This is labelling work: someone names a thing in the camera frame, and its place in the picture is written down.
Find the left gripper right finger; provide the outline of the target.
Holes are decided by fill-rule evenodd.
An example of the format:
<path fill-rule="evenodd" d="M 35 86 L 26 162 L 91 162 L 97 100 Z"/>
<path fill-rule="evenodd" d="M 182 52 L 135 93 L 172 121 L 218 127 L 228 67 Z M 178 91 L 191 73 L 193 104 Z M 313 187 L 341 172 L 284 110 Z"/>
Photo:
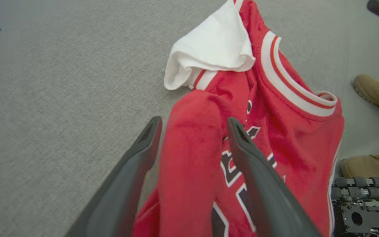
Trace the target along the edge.
<path fill-rule="evenodd" d="M 248 207 L 259 237 L 320 237 L 282 178 L 236 118 L 227 119 L 230 148 L 244 176 Z"/>

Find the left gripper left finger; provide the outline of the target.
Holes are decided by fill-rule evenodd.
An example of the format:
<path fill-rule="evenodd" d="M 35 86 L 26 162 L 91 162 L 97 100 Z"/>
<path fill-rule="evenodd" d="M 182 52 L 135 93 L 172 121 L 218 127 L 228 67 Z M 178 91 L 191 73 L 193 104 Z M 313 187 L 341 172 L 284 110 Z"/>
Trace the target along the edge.
<path fill-rule="evenodd" d="M 65 234 L 130 237 L 146 173 L 153 167 L 162 118 L 152 117 Z"/>

